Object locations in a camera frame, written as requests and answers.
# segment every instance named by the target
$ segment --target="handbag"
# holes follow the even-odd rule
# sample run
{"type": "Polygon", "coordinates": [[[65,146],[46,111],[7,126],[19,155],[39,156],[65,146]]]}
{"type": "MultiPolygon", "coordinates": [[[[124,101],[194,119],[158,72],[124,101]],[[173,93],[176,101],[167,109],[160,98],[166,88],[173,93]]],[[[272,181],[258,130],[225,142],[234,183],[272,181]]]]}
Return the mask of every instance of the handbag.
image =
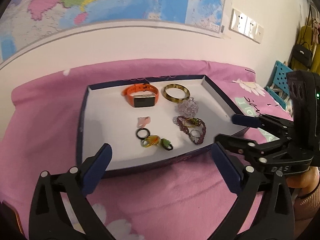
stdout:
{"type": "MultiPolygon", "coordinates": [[[[312,25],[313,25],[313,18],[312,18],[312,10],[311,10],[311,5],[310,5],[310,9],[309,9],[309,16],[308,16],[308,22],[306,25],[306,29],[304,31],[304,35],[301,39],[301,41],[303,42],[304,40],[304,36],[306,35],[306,31],[308,28],[308,23],[310,20],[310,14],[311,14],[311,29],[312,29],[312,25]]],[[[294,46],[293,48],[293,53],[292,56],[298,60],[301,64],[305,65],[308,69],[311,68],[312,65],[312,57],[313,57],[313,53],[312,53],[312,41],[313,41],[313,32],[311,31],[311,48],[309,43],[307,42],[303,42],[302,44],[297,44],[294,46]]]]}

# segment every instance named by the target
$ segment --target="smartwatch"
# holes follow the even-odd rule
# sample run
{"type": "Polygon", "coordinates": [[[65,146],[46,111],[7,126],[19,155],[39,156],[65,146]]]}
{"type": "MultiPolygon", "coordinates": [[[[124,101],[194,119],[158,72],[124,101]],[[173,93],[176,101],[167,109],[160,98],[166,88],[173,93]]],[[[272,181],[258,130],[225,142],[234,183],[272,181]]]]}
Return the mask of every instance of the smartwatch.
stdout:
{"type": "Polygon", "coordinates": [[[154,106],[159,98],[159,90],[150,84],[134,84],[122,91],[128,103],[133,107],[150,107],[154,106]],[[136,95],[131,96],[134,92],[150,91],[153,95],[136,95]]]}

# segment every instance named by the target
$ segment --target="orange watch strap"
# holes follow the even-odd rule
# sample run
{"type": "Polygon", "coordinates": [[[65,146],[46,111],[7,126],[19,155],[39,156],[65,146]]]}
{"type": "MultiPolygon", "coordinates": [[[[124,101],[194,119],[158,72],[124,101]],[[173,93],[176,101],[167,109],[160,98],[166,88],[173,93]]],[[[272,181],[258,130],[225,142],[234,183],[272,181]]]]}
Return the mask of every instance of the orange watch strap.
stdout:
{"type": "Polygon", "coordinates": [[[127,98],[127,101],[131,106],[134,106],[133,96],[131,96],[131,94],[135,92],[144,92],[144,91],[150,91],[154,93],[154,95],[156,96],[155,104],[158,102],[159,90],[155,86],[152,86],[150,84],[134,84],[132,86],[127,87],[125,90],[123,90],[122,95],[127,98]]]}

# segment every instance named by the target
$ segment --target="map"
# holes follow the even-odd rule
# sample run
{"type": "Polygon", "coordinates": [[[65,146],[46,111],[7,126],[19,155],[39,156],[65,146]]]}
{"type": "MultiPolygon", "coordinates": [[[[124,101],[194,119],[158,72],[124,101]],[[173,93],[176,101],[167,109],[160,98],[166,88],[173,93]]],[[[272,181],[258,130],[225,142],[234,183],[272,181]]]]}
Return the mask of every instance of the map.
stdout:
{"type": "Polygon", "coordinates": [[[0,62],[57,31],[111,20],[156,20],[219,33],[225,0],[12,0],[0,19],[0,62]]]}

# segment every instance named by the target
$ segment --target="bag strap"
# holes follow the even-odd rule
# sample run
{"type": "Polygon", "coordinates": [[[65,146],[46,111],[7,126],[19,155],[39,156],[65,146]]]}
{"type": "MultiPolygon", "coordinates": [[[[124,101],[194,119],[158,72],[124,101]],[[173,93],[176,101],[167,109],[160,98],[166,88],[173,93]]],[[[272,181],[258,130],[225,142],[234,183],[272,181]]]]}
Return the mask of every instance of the bag strap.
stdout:
{"type": "MultiPolygon", "coordinates": [[[[306,35],[306,32],[307,32],[307,28],[308,28],[308,24],[309,24],[309,20],[310,20],[310,14],[311,14],[311,47],[312,47],[312,41],[313,41],[313,31],[312,31],[312,27],[313,27],[313,20],[312,20],[312,10],[311,10],[311,5],[309,6],[309,15],[308,15],[308,21],[307,21],[307,25],[306,25],[306,29],[304,30],[304,34],[303,34],[303,37],[302,37],[302,41],[304,40],[304,36],[306,35]]],[[[301,44],[300,42],[300,45],[304,45],[304,44],[308,44],[308,47],[309,47],[309,50],[310,50],[310,46],[309,46],[309,43],[307,42],[304,42],[303,44],[301,44]]]]}

